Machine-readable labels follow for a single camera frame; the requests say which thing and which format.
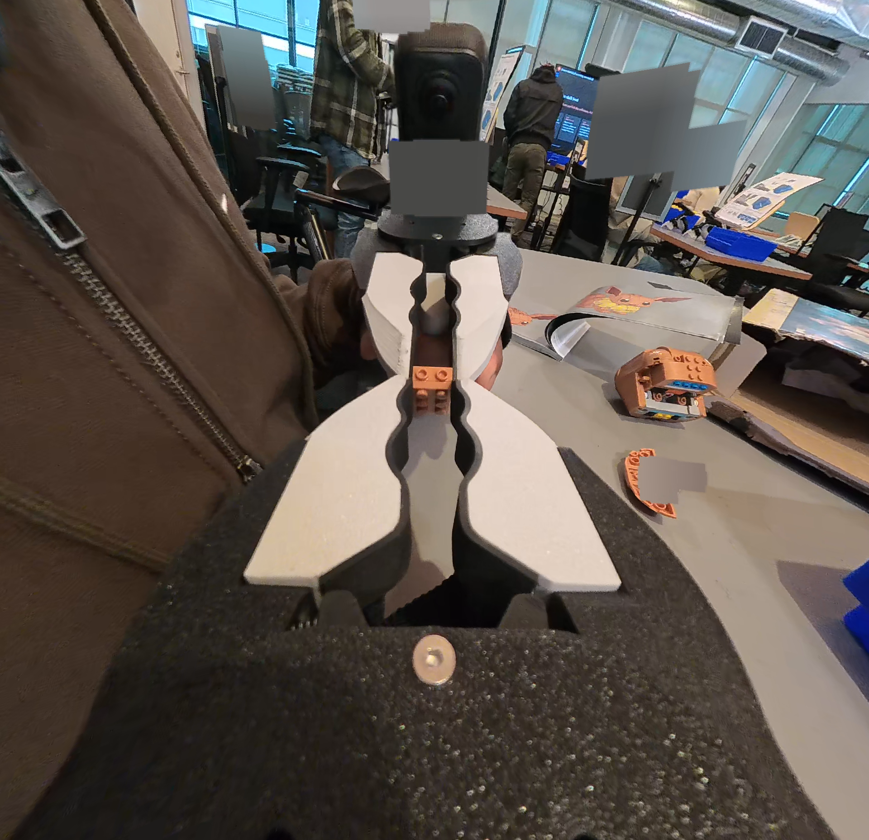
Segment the wooden background table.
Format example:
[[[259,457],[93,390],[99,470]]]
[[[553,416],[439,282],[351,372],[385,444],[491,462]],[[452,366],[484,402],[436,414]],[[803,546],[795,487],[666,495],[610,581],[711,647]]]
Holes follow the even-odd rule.
[[[772,287],[772,283],[782,280],[810,281],[812,274],[794,268],[784,262],[768,259],[766,261],[749,261],[709,248],[705,243],[687,234],[652,226],[650,235],[661,241],[679,248],[693,263],[706,261],[727,271],[722,292],[727,296],[735,296],[746,281],[758,282],[764,287]]]

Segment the blue plastic bin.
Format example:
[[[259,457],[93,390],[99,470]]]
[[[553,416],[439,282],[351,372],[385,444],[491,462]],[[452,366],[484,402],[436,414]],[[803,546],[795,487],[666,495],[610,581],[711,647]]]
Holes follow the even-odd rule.
[[[868,571],[869,562],[866,561],[842,579],[843,586],[857,601],[857,605],[842,617],[842,621],[865,653],[868,653],[869,650]]]

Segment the printed paper sheet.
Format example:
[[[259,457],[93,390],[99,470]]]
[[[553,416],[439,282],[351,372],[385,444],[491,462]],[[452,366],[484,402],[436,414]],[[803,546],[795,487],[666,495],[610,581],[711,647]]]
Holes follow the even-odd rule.
[[[721,227],[747,231],[759,226],[799,191],[823,181],[823,177],[778,173],[735,195],[714,214]]]

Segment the lit background screen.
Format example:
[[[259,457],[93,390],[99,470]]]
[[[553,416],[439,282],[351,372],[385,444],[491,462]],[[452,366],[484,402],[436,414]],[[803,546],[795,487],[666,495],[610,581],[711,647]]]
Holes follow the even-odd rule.
[[[567,155],[577,142],[589,138],[598,80],[562,64],[555,66],[555,76],[562,89],[562,106],[551,149]]]

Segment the black office chair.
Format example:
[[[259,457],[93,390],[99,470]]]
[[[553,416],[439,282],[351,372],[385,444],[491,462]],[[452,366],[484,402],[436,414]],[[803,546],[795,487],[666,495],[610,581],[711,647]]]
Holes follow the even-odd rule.
[[[293,274],[300,266],[312,269],[317,262],[334,258],[315,209],[320,195],[297,185],[298,181],[306,182],[310,167],[293,159],[268,156],[258,156],[255,167],[255,192],[244,202],[242,212],[255,235],[257,250],[274,264],[278,250],[263,238],[272,236],[277,243],[287,244]]]

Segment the small blue bin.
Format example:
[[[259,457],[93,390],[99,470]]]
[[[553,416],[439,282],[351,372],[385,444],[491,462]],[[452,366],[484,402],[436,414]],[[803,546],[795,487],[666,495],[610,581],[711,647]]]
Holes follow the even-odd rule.
[[[730,257],[763,262],[778,248],[776,240],[757,237],[738,230],[711,227],[704,238],[707,248]]]

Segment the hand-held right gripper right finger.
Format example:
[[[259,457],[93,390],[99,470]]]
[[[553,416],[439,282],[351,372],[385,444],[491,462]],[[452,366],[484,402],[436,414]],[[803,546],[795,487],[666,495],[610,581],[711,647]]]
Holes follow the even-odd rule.
[[[455,430],[455,577],[472,621],[499,621],[516,595],[620,589],[558,446],[535,422],[460,381]]]

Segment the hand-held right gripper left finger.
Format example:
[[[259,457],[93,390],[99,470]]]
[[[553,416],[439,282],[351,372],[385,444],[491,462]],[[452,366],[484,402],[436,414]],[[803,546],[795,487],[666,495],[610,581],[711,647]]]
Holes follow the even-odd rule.
[[[244,578],[252,585],[347,591],[369,621],[411,555],[408,459],[411,382],[388,379],[310,434]]]

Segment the small brown brick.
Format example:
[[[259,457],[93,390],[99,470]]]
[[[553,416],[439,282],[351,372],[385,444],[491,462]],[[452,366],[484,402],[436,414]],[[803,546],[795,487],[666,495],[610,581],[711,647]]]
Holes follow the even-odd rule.
[[[411,369],[415,415],[444,415],[450,411],[454,370],[447,366],[415,365]]]

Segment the instruction booklet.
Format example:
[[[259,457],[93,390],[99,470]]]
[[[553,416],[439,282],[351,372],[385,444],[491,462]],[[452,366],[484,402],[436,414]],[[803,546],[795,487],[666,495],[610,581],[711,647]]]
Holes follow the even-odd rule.
[[[564,360],[590,330],[592,321],[625,322],[649,329],[735,345],[741,339],[741,302],[720,294],[700,294],[648,282],[631,293],[600,287],[559,313],[529,313],[510,307],[508,321],[521,345],[554,360]]]

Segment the brown curved brick piece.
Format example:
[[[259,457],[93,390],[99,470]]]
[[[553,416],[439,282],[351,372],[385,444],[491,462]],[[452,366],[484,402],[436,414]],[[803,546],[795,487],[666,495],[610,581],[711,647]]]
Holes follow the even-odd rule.
[[[625,456],[623,471],[628,489],[643,507],[663,518],[677,518],[679,484],[672,461],[652,448],[640,448]]]

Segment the person's left hand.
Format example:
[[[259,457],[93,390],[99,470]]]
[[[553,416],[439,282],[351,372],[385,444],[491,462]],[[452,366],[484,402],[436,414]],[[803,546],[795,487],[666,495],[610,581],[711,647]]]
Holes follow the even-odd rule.
[[[492,355],[486,366],[474,378],[476,383],[488,391],[492,391],[494,383],[501,372],[504,361],[504,335],[500,336],[495,343]]]

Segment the silver ceiling duct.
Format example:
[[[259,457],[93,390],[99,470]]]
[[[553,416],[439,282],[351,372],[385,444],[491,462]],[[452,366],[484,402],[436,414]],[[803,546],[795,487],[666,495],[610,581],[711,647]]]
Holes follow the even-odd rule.
[[[658,20],[711,43],[718,43],[734,51],[758,56],[777,66],[809,76],[824,86],[841,81],[851,65],[835,53],[829,52],[796,36],[788,34],[788,28],[774,21],[755,16],[739,17],[726,10],[708,5],[701,0],[602,0],[623,9],[631,10],[647,20]],[[744,46],[743,38],[758,40],[761,33],[749,32],[751,24],[759,24],[765,30],[782,31],[782,35],[770,52]]]

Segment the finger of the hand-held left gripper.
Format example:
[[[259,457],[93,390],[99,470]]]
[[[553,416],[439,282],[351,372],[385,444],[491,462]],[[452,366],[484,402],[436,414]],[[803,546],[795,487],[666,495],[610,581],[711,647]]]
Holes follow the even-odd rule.
[[[420,260],[398,252],[375,255],[363,296],[366,321],[382,364],[403,379],[411,375],[417,335],[435,334],[432,286],[435,274]]]
[[[494,353],[507,318],[510,297],[517,289],[520,257],[501,261],[492,255],[471,255],[451,261],[448,280],[454,288],[452,329],[454,377],[476,380]]]

